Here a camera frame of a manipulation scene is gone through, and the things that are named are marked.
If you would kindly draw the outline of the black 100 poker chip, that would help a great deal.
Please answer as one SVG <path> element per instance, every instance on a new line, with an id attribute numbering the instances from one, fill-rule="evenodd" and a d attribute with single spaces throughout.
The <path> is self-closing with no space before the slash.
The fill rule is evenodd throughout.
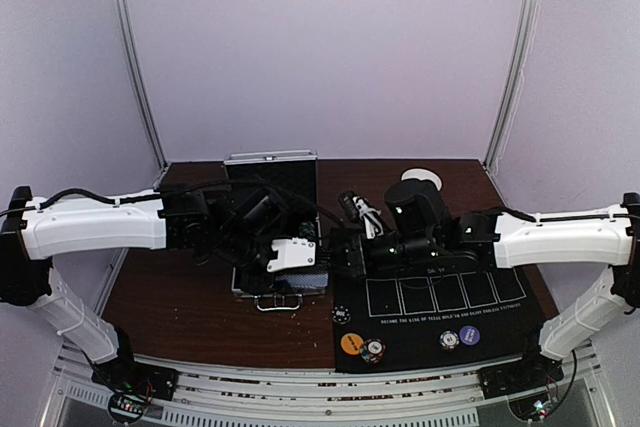
<path id="1" fill-rule="evenodd" d="M 333 322 L 338 325 L 345 325 L 352 318 L 350 310 L 342 305 L 335 306 L 331 311 L 331 315 Z"/>

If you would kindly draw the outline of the purple small blind button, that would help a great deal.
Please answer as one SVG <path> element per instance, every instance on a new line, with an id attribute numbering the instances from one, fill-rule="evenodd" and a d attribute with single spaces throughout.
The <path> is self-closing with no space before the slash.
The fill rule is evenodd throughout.
<path id="1" fill-rule="evenodd" d="M 466 325 L 460 329 L 459 339 L 466 346 L 475 346 L 481 340 L 481 333 L 477 327 Z"/>

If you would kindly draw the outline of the orange big blind button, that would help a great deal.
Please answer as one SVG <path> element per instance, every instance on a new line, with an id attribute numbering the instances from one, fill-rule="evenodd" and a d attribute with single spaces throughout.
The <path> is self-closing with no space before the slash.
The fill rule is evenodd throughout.
<path id="1" fill-rule="evenodd" d="M 363 338 L 357 333 L 346 333 L 340 339 L 342 351 L 350 356 L 358 356 L 364 344 Z"/>

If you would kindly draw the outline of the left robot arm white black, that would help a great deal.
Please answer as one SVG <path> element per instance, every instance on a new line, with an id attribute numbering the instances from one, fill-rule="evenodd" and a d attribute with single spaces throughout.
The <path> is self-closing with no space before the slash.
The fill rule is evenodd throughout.
<path id="1" fill-rule="evenodd" d="M 54 257 L 119 248 L 189 250 L 200 263 L 218 257 L 250 273 L 247 291 L 261 294 L 276 287 L 282 272 L 322 264 L 318 241 L 286 232 L 297 207 L 319 210 L 259 179 L 118 196 L 71 188 L 44 198 L 21 186 L 1 213 L 1 300 L 39 313 L 83 351 L 102 382 L 133 391 L 145 377 L 128 336 L 86 308 L 54 269 Z"/>

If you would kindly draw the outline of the blue playing card deck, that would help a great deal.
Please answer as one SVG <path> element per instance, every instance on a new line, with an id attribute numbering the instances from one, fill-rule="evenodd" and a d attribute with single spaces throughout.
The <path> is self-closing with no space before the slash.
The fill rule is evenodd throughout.
<path id="1" fill-rule="evenodd" d="M 295 291 L 323 291 L 329 283 L 327 273 L 288 273 L 278 275 L 276 279 L 286 282 Z"/>

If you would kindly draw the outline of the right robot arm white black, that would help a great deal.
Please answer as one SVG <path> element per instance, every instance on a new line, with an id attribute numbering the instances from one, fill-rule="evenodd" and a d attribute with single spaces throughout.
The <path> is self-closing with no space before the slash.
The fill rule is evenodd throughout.
<path id="1" fill-rule="evenodd" d="M 453 216 L 439 188 L 390 187 L 395 223 L 352 191 L 351 222 L 332 233 L 336 368 L 366 374 L 514 357 L 535 387 L 581 342 L 639 305 L 639 197 L 601 209 L 527 214 L 505 207 Z M 523 267 L 596 263 L 594 284 L 545 319 Z"/>

